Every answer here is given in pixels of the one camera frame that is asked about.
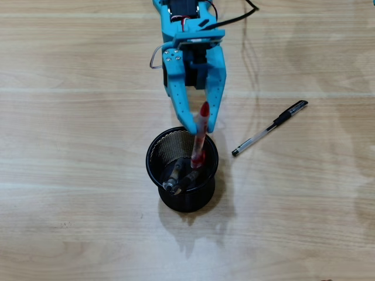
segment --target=black mesh pen holder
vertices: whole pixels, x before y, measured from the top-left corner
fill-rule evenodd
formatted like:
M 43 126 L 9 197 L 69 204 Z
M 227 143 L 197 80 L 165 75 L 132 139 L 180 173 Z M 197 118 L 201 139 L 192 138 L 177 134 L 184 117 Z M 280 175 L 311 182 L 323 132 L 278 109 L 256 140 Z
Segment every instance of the black mesh pen holder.
M 185 167 L 182 176 L 191 172 L 190 156 L 194 145 L 194 136 L 184 127 L 169 129 L 161 133 L 150 145 L 146 156 L 147 173 L 158 186 L 160 198 L 171 209 L 190 213 L 205 206 L 215 191 L 214 175 L 219 162 L 219 154 L 213 141 L 206 136 L 203 149 L 206 161 L 196 181 L 185 192 L 171 195 L 163 188 L 163 182 L 171 174 L 175 162 L 184 158 Z

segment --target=cable wire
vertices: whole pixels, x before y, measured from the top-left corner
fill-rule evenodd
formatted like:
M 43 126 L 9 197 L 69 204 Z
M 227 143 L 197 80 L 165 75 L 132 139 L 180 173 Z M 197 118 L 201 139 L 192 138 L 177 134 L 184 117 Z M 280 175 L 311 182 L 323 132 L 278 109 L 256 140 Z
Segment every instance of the cable wire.
M 259 11 L 259 8 L 256 7 L 250 0 L 246 0 L 246 2 L 253 8 L 251 11 L 245 13 L 242 16 L 234 18 L 234 19 L 229 19 L 229 20 L 225 20 L 224 22 L 218 22 L 218 23 L 214 23 L 213 25 L 206 26 L 205 28 L 203 28 L 201 30 L 211 30 L 211 29 L 214 29 L 214 28 L 218 28 L 220 26 L 229 25 L 231 23 L 238 22 L 238 21 L 240 21 L 242 19 L 245 19 L 248 16 L 251 16 L 256 11 Z
M 151 57 L 151 61 L 150 61 L 150 68 L 152 69 L 158 69 L 158 68 L 162 68 L 163 66 L 153 66 L 154 64 L 154 59 L 155 59 L 155 55 L 156 53 L 158 52 L 158 50 L 163 47 L 165 45 L 165 43 L 163 45 L 160 45 L 159 47 L 157 47 L 154 51 L 154 53 L 152 54 L 152 57 Z
M 216 9 L 216 7 L 215 7 L 215 5 L 211 2 L 211 1 L 209 1 L 209 0 L 204 0 L 205 2 L 208 2 L 208 3 L 210 3 L 211 4 L 211 6 L 212 6 L 212 8 L 215 10 L 215 14 L 216 14 L 216 21 L 218 20 L 218 18 L 219 18 L 219 16 L 218 16 L 218 14 L 217 14 L 217 9 Z

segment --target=red marker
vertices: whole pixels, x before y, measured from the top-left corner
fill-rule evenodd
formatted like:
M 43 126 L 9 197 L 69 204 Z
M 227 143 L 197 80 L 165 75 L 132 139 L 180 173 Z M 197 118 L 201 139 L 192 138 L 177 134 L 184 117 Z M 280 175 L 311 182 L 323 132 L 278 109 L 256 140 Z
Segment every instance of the red marker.
M 197 135 L 195 136 L 191 167 L 200 168 L 204 163 L 204 152 L 202 151 L 204 139 L 206 138 L 207 126 L 210 117 L 210 105 L 205 102 L 198 115 Z

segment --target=mesh cup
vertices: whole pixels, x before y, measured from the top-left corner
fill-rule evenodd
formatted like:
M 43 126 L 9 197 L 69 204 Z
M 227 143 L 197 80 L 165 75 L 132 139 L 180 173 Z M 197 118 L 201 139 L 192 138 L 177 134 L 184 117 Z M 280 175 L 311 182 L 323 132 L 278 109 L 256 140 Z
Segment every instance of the mesh cup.
M 184 127 L 169 129 L 161 133 L 150 145 L 146 156 L 147 173 L 158 186 L 160 198 L 171 209 L 179 212 L 194 212 L 205 206 L 215 190 L 214 175 L 219 163 L 219 155 L 213 141 L 206 136 L 203 149 L 206 153 L 205 170 L 196 185 L 185 193 L 172 196 L 165 191 L 163 174 L 168 165 L 179 158 L 189 159 L 194 145 L 194 136 Z

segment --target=black cable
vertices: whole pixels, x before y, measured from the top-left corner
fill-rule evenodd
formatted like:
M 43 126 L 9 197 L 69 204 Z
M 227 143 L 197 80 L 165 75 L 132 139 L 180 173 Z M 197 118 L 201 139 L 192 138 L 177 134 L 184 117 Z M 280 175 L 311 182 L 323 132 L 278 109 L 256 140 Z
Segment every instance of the black cable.
M 209 26 L 206 26 L 205 28 L 201 29 L 201 30 L 211 30 L 211 29 L 214 29 L 214 28 L 218 28 L 220 26 L 223 26 L 223 25 L 229 25 L 231 23 L 234 23 L 234 22 L 238 22 L 242 19 L 245 19 L 247 18 L 248 16 L 251 16 L 253 13 L 255 13 L 256 11 L 259 11 L 259 8 L 256 7 L 253 3 L 251 3 L 250 0 L 246 0 L 247 3 L 249 3 L 249 5 L 251 7 L 253 7 L 253 9 L 251 11 L 249 11 L 248 13 L 245 13 L 244 15 L 242 16 L 239 16 L 238 18 L 234 18 L 234 19 L 229 19 L 229 20 L 225 20 L 224 22 L 218 22 L 218 23 L 214 23 L 213 25 L 209 25 Z
M 217 21 L 217 19 L 219 18 L 219 16 L 218 16 L 218 14 L 217 14 L 217 9 L 216 9 L 215 5 L 214 5 L 211 1 L 209 1 L 209 0 L 204 0 L 204 1 L 210 3 L 210 5 L 212 6 L 212 8 L 215 10 L 216 21 Z

